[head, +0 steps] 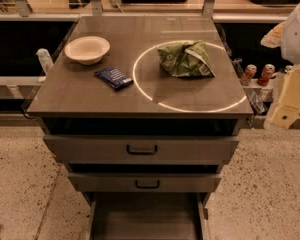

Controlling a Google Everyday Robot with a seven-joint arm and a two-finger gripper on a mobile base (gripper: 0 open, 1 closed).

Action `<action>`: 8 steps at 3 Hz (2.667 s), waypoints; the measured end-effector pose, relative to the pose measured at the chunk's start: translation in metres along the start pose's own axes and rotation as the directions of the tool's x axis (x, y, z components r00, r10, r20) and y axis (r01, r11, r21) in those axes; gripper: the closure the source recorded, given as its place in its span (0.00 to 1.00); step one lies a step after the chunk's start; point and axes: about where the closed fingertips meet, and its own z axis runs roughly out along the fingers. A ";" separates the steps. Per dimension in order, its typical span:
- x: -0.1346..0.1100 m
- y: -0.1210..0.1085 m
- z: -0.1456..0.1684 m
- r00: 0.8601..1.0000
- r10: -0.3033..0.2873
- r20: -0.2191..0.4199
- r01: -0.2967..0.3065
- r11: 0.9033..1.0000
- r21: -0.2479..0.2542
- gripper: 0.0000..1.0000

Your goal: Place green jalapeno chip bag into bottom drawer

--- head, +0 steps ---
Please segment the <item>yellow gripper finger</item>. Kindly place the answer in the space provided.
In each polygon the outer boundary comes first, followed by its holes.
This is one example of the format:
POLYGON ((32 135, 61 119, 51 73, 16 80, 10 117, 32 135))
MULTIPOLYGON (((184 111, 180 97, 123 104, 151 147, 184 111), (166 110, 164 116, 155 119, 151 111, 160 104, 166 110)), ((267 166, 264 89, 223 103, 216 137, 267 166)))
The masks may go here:
POLYGON ((269 122, 288 129, 300 116, 300 65, 294 65, 283 77, 283 85, 269 122))
POLYGON ((281 46, 281 39, 283 36, 283 30, 285 27, 285 21, 277 24, 271 29, 260 41, 260 44, 268 48, 277 48, 281 46))

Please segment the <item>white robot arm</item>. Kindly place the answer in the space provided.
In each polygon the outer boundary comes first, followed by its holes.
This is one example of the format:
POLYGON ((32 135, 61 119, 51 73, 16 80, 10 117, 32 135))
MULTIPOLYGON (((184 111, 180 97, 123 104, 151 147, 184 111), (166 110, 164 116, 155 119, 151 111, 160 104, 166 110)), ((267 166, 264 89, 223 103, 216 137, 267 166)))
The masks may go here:
POLYGON ((268 48, 279 47, 292 69, 277 79, 274 100, 264 128, 288 129, 300 116, 300 3, 284 22, 276 25, 261 40, 268 48))

